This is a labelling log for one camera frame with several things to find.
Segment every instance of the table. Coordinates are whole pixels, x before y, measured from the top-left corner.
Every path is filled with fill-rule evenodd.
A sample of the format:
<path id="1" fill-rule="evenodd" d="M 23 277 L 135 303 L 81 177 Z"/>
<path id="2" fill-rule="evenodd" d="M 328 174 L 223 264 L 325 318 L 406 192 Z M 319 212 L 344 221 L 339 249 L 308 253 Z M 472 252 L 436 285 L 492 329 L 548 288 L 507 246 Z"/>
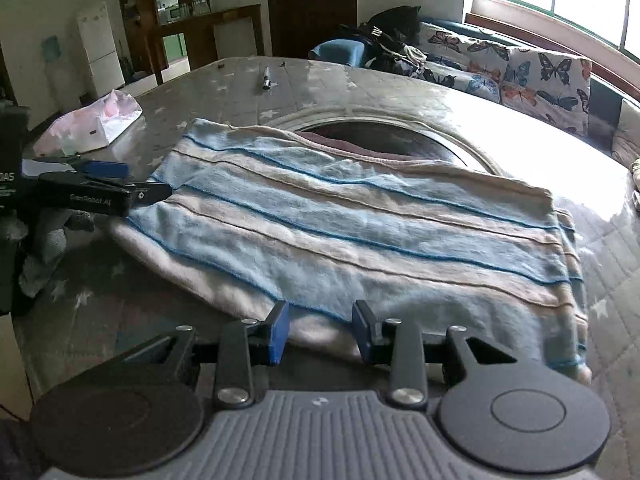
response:
<path id="1" fill-rule="evenodd" d="M 269 66 L 275 85 L 262 90 Z M 549 188 L 575 219 L 591 305 L 588 365 L 607 404 L 610 441 L 598 471 L 640 476 L 640 221 L 628 171 L 547 124 L 514 110 L 423 81 L 336 64 L 267 57 L 225 59 L 143 96 L 143 117 L 94 158 L 119 160 L 147 177 L 194 118 L 237 126 L 277 124 L 317 110 L 359 107 L 409 114 L 458 134 L 490 154 L 504 172 Z M 45 293 L 16 333 L 36 392 L 108 359 L 161 330 L 192 324 L 214 336 L 226 318 L 165 282 L 101 232 L 77 234 Z M 299 349 L 278 386 L 371 386 L 380 375 Z"/>

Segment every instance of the blue striped towel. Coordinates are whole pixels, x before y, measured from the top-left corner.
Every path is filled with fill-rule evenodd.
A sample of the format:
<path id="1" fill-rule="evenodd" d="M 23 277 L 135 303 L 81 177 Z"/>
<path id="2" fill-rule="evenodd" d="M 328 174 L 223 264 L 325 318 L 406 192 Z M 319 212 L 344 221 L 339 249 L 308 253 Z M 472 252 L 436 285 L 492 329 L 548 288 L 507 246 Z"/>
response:
<path id="1" fill-rule="evenodd" d="M 351 305 L 425 332 L 482 331 L 583 382 L 587 316 L 574 225 L 547 190 L 442 162 L 195 120 L 152 180 L 164 202 L 114 225 L 128 251 L 213 307 L 355 356 Z"/>

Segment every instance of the light blue fabric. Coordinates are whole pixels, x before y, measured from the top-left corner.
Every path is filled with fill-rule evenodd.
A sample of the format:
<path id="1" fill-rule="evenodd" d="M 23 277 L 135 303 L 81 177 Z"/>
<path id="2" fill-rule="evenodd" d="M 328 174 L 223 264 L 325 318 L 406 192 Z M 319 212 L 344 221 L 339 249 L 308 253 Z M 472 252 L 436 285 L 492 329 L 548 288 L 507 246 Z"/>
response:
<path id="1" fill-rule="evenodd" d="M 341 186 L 362 187 L 372 190 L 373 197 L 393 197 L 398 206 L 444 206 L 452 215 L 499 219 L 527 230 L 560 233 L 568 244 L 574 240 L 571 226 L 562 225 L 551 198 L 544 194 L 523 194 L 517 187 L 498 190 L 495 183 L 470 178 L 464 171 L 395 171 L 260 132 L 197 120 L 178 147 L 198 148 L 215 156 L 240 154 L 279 171 L 284 168 L 294 179 L 328 183 L 336 192 Z M 177 152 L 165 158 L 153 178 L 210 210 L 231 208 L 238 218 L 254 219 L 248 220 L 250 226 L 267 222 L 297 239 L 297 234 L 304 234 L 328 245 L 347 244 L 351 254 L 375 251 L 380 261 L 400 258 L 417 269 L 450 266 L 443 268 L 455 276 L 488 270 L 515 292 L 514 279 L 527 280 L 540 290 L 571 283 L 578 307 L 584 309 L 581 274 L 578 269 L 570 275 L 559 246 L 398 216 L 311 188 L 275 185 L 239 166 Z M 574 313 L 569 309 L 549 309 L 548 315 L 540 316 L 535 309 L 516 306 L 508 296 L 488 288 L 439 285 L 340 264 L 304 248 L 292 249 L 275 238 L 257 237 L 236 225 L 237 219 L 209 218 L 171 200 L 134 210 L 128 220 L 133 229 L 185 265 L 207 269 L 212 280 L 257 291 L 270 301 L 288 300 L 299 307 L 298 316 L 313 311 L 348 322 L 353 301 L 364 299 L 378 316 L 413 318 L 425 332 L 444 332 L 447 326 L 464 324 L 565 371 L 582 361 L 584 341 L 577 339 Z"/>
<path id="2" fill-rule="evenodd" d="M 363 66 L 365 45 L 355 40 L 329 40 L 316 46 L 311 52 L 315 60 L 348 66 Z"/>

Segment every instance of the black device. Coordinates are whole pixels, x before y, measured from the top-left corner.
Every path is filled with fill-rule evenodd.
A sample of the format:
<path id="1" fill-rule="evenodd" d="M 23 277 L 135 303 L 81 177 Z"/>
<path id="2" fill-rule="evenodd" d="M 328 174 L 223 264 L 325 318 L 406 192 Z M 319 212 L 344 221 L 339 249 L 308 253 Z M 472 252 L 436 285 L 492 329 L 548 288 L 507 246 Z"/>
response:
<path id="1" fill-rule="evenodd" d="M 129 167 L 118 162 L 78 155 L 24 160 L 28 117 L 24 107 L 0 110 L 0 220 L 15 218 L 28 228 L 25 238 L 0 236 L 0 261 L 12 262 L 0 269 L 0 315 L 11 307 L 14 314 L 28 310 L 31 300 L 17 284 L 24 259 L 47 233 L 62 228 L 74 210 L 126 216 L 131 207 L 172 193 L 167 184 L 131 182 Z"/>
<path id="2" fill-rule="evenodd" d="M 596 478 L 598 396 L 462 326 L 422 334 L 357 301 L 353 335 L 365 363 L 390 367 L 386 388 L 269 390 L 257 371 L 279 363 L 288 309 L 214 343 L 178 327 L 53 388 L 30 422 L 55 465 L 42 480 Z M 203 363 L 216 363 L 210 404 L 194 393 Z M 442 364 L 439 400 L 425 363 Z"/>

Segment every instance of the cable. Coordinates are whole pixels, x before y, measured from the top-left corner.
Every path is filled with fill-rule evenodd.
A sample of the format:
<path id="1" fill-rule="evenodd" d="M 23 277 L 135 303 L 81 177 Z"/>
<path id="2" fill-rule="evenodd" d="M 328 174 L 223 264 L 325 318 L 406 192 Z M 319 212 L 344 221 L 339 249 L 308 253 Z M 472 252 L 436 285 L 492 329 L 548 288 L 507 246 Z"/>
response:
<path id="1" fill-rule="evenodd" d="M 11 410 L 9 410 L 8 408 L 4 407 L 2 404 L 0 404 L 0 410 L 3 410 L 5 413 L 8 413 L 9 415 L 11 415 L 15 420 L 19 420 L 20 422 L 26 422 L 26 420 L 24 420 L 23 418 L 21 418 L 20 416 L 17 416 L 14 412 L 12 412 Z"/>

